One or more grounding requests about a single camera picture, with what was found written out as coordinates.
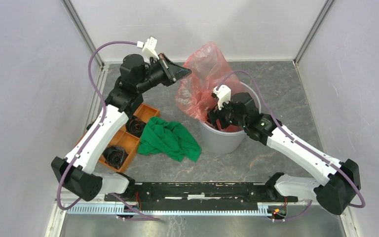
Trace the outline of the red plastic trash bag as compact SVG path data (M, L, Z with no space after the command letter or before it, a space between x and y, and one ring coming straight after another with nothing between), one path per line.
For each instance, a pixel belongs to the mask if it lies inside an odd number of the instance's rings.
M217 105L217 99L211 96L213 89L232 72L217 45L210 41L193 53L184 63L191 74L180 80L175 96L178 108L189 117L198 120L210 128L208 111Z

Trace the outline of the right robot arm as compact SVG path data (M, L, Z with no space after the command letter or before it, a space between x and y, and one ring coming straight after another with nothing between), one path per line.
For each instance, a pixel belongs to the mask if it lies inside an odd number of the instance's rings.
M359 166L355 161L341 161L305 142L272 115L261 113L247 92L232 96L230 92L214 91L211 96L217 103L207 117L214 128L235 125L250 139L284 154L311 175L311 178L274 175L265 188L269 200L279 201L284 196L309 199L334 215L353 207L355 197L361 200L356 208L365 206L360 193Z

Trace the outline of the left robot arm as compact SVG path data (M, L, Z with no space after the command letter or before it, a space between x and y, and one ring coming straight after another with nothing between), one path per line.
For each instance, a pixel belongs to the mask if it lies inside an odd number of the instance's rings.
M140 54L127 55L119 77L96 121L63 158L55 157L51 168L62 187L84 201L98 194L116 193L123 201L135 196L135 187L121 174L99 175L94 169L115 134L143 103L143 93L159 84L170 86L191 70L169 60L163 53L145 62Z

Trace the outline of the grey plastic trash bin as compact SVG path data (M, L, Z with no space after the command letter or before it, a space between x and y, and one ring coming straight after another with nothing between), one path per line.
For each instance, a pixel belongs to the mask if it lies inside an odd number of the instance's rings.
M200 122L200 131L204 147L214 153L228 154L233 152L241 144L245 136L251 136L255 141L260 142L263 141L261 137L266 136L266 133L260 128L261 119L264 116L263 113L261 113L260 100L252 88L245 83L242 83L242 85L243 90L241 92L248 92L254 98L255 104L260 111L260 117L245 128L230 125L226 129L216 130ZM231 90L231 97L235 94L236 93Z

